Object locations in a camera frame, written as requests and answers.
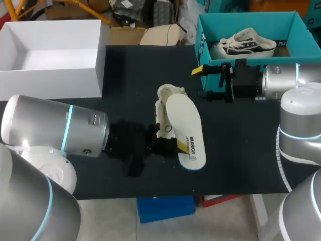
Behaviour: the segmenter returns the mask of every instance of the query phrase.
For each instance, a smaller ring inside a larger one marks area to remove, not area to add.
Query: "blue box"
[[[311,0],[303,19],[308,29],[321,26],[321,0]]]
[[[193,214],[195,202],[192,196],[137,198],[140,223],[154,222]]]
[[[195,42],[195,53],[199,65],[221,65],[235,59],[216,59],[210,57],[210,48],[221,38],[230,38],[246,28],[254,28],[262,37],[274,40],[278,46],[286,46],[290,57],[247,59],[247,65],[321,63],[321,50],[312,34],[296,12],[278,13],[230,13],[199,15]],[[205,91],[225,91],[225,83],[219,88],[220,74],[202,76]]]
[[[238,7],[242,8],[245,3],[244,0],[197,0],[197,2],[205,6],[207,13],[230,13]]]

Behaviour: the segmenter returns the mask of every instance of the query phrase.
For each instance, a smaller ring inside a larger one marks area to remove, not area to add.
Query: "black mat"
[[[154,155],[143,174],[132,179],[104,153],[99,158],[69,156],[77,172],[76,198],[287,192],[275,157],[279,102],[199,99],[201,81],[190,77],[196,66],[193,46],[107,47],[103,98],[61,101],[104,111],[111,122],[126,119],[147,126],[155,121],[158,87],[183,86],[202,119],[207,162],[200,171],[188,171],[178,159]],[[4,107],[0,102],[0,112]],[[316,168],[302,171],[288,163],[284,169],[295,173],[288,178],[294,187]]]

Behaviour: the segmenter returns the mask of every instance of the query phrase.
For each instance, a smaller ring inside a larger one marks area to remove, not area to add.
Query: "yellow tape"
[[[197,67],[196,69],[192,70],[192,75],[198,74],[203,71],[203,66]]]
[[[183,144],[182,142],[180,142],[179,140],[177,140],[177,148],[182,150],[186,154],[188,154],[188,152],[189,152],[187,149],[187,146],[185,144]]]

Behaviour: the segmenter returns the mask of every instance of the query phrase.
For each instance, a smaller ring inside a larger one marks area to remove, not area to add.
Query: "white cardboard box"
[[[101,97],[107,34],[100,20],[5,23],[0,100]]]

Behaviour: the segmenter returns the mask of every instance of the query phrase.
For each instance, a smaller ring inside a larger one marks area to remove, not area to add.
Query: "screw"
[[[89,150],[89,149],[84,149],[83,152],[88,155],[88,154],[91,153],[91,150]]]

